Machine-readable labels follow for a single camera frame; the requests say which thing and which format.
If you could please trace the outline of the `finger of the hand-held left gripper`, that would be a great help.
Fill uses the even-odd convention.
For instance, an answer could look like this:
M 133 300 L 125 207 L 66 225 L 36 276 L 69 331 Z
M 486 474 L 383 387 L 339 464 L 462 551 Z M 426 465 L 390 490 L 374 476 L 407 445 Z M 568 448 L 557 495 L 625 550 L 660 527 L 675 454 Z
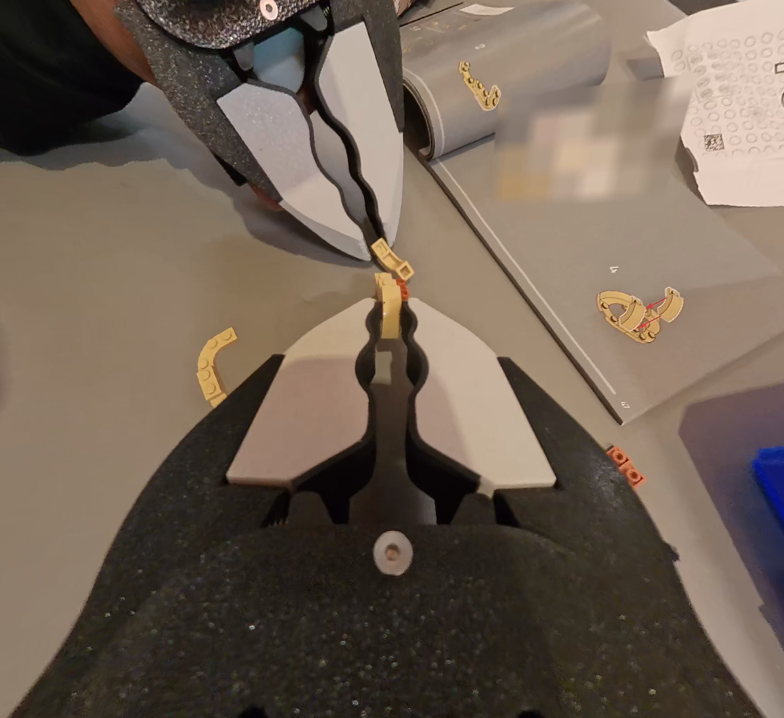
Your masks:
M 380 235 L 397 238 L 404 184 L 404 141 L 364 23 L 329 36 L 316 76 L 328 120 L 347 137 L 358 184 L 372 195 Z
M 340 185 L 319 161 L 310 116 L 297 96 L 274 85 L 241 84 L 219 98 L 219 108 L 282 209 L 339 252 L 369 261 L 365 236 L 346 210 Z

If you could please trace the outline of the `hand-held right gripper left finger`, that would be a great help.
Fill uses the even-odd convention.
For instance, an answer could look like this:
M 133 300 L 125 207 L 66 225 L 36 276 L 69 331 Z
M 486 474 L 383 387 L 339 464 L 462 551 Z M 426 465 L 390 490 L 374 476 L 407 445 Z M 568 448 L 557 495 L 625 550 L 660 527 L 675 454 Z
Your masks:
M 229 483 L 293 488 L 361 441 L 370 402 L 357 360 L 374 305 L 359 300 L 289 347 L 227 471 Z

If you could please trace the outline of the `orange plate brick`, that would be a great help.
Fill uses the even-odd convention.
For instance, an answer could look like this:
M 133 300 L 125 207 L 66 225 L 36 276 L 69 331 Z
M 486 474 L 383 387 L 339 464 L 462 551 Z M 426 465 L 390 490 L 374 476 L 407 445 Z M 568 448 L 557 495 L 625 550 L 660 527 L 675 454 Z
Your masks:
M 605 454 L 613 461 L 617 470 L 626 478 L 632 489 L 638 489 L 646 481 L 645 476 L 620 447 L 612 446 L 606 450 Z

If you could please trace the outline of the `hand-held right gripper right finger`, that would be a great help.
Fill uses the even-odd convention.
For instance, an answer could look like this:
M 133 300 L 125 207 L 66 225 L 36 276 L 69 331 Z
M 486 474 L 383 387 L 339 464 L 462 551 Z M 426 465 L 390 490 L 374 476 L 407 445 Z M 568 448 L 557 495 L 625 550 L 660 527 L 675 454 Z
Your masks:
M 408 305 L 413 341 L 426 359 L 414 398 L 424 444 L 467 469 L 482 495 L 553 487 L 554 470 L 495 352 L 424 301 Z

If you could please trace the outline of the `blue plastic bin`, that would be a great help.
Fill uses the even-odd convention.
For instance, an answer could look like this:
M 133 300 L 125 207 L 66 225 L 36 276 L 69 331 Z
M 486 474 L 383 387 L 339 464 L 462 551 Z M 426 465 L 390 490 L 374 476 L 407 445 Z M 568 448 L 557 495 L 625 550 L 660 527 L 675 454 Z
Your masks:
M 783 446 L 759 449 L 751 468 L 772 515 L 783 529 Z

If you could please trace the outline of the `grey instruction booklet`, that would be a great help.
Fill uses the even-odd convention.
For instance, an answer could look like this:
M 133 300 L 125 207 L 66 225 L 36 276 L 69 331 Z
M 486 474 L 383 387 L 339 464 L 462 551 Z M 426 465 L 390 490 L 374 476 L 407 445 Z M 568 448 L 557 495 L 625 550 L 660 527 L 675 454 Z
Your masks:
M 782 336 L 782 271 L 677 176 L 694 55 L 607 81 L 574 1 L 401 26 L 423 160 L 618 422 Z

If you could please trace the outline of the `person's left forearm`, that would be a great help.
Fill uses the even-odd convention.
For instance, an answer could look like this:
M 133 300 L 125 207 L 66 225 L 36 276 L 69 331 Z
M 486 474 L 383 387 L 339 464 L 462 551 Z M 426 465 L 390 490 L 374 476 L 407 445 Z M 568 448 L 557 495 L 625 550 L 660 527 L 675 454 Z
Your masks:
M 2 149 L 34 155 L 156 84 L 124 0 L 1 0 Z

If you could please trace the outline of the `large tan arch brick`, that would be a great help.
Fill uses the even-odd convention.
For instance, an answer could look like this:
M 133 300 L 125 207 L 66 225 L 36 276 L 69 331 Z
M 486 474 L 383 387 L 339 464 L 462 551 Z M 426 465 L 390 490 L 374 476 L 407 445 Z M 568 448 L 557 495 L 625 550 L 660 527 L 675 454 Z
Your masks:
M 227 398 L 227 392 L 217 366 L 220 351 L 238 339 L 233 328 L 213 336 L 201 348 L 198 356 L 197 379 L 204 399 L 216 408 Z
M 397 278 L 391 273 L 375 273 L 376 301 L 382 307 L 381 331 L 382 340 L 397 340 L 401 334 L 401 310 L 404 302 L 401 301 Z

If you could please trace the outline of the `white printed paper sheet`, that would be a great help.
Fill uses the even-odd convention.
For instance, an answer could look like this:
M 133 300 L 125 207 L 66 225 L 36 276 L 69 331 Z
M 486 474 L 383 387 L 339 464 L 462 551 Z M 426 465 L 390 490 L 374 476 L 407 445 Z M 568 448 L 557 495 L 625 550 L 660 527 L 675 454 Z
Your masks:
M 664 76 L 691 74 L 681 131 L 709 205 L 783 204 L 783 0 L 746 0 L 647 33 Z

